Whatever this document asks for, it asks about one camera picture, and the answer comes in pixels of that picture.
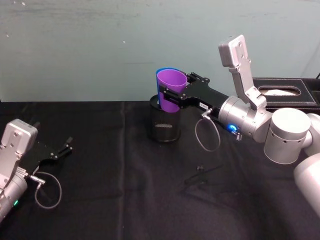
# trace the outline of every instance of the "cable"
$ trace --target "cable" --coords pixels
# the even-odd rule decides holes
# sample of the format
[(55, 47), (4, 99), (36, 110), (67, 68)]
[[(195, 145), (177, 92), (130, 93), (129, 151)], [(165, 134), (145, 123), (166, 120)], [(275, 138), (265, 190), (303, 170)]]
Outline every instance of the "cable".
[[(215, 149), (207, 149), (207, 148), (202, 144), (202, 142), (200, 141), (200, 139), (199, 139), (199, 137), (198, 137), (197, 127), (198, 127), (198, 124), (199, 124), (202, 120), (204, 120), (204, 119), (209, 120), (209, 121), (212, 123), (212, 125), (214, 126), (215, 130), (216, 130), (216, 133), (217, 133), (217, 136), (218, 136), (218, 145), (217, 145), (217, 147), (216, 147)], [(195, 124), (194, 132), (195, 132), (195, 137), (196, 137), (196, 139), (198, 140), (199, 144), (201, 145), (201, 147), (202, 147), (205, 151), (207, 151), (207, 152), (214, 152), (214, 151), (216, 151), (216, 150), (220, 147), (221, 139), (220, 139), (220, 134), (219, 134), (218, 128), (217, 128), (217, 126), (215, 125), (214, 121), (212, 121), (210, 118), (200, 119), (200, 120)]]
[(39, 200), (38, 200), (38, 191), (39, 191), (40, 187), (37, 187), (36, 190), (35, 190), (35, 193), (34, 193), (34, 199), (35, 199), (36, 203), (41, 208), (43, 208), (43, 209), (54, 209), (56, 206), (59, 205), (59, 203), (61, 201), (61, 198), (62, 198), (62, 187), (61, 187), (61, 184), (60, 184), (59, 180), (55, 176), (53, 176), (52, 174), (44, 172), (44, 171), (37, 171), (36, 174), (48, 175), (48, 176), (52, 177), (56, 181), (56, 183), (58, 184), (58, 186), (59, 186), (59, 199), (58, 199), (57, 203), (52, 205), (52, 206), (44, 206), (39, 202)]

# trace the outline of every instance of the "purple cup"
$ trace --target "purple cup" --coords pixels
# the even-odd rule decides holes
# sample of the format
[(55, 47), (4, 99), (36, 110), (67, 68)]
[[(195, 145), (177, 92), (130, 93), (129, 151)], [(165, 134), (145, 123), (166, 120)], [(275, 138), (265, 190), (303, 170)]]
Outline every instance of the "purple cup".
[[(156, 74), (158, 84), (163, 84), (168, 89), (180, 93), (187, 85), (187, 76), (175, 69), (164, 69)], [(179, 111), (179, 106), (164, 99), (164, 94), (159, 93), (159, 103), (163, 111), (175, 113)]]

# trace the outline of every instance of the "blue led light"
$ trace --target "blue led light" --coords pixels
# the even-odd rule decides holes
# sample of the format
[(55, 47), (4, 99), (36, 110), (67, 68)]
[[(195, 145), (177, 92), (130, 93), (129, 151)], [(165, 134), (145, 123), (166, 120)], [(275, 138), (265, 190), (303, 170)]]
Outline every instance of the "blue led light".
[(230, 131), (230, 132), (236, 132), (238, 130), (237, 126), (236, 125), (233, 125), (233, 124), (229, 124), (227, 129)]

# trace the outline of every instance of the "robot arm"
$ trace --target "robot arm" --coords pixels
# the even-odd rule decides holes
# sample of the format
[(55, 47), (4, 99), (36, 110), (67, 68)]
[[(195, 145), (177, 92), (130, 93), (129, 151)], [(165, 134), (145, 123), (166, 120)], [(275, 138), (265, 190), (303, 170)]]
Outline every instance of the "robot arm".
[(164, 98), (180, 108), (197, 107), (202, 117), (214, 118), (241, 139), (242, 134), (264, 143), (264, 153), (278, 164), (295, 162), (302, 149), (310, 157), (294, 170), (294, 179), (307, 201), (320, 217), (320, 116), (294, 108), (266, 111), (267, 101), (254, 86), (245, 38), (240, 35), (219, 45), (224, 67), (232, 73), (238, 97), (226, 96), (208, 86), (210, 80), (187, 74), (189, 84), (180, 92), (165, 85)]

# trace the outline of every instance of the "teal wall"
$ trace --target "teal wall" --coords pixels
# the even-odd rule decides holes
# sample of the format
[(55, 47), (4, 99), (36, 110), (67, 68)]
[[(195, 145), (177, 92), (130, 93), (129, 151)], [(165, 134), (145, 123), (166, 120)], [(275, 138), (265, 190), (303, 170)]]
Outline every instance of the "teal wall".
[(320, 72), (320, 0), (1, 0), (0, 99), (147, 100), (166, 66), (232, 95), (218, 44), (238, 34), (255, 77)]

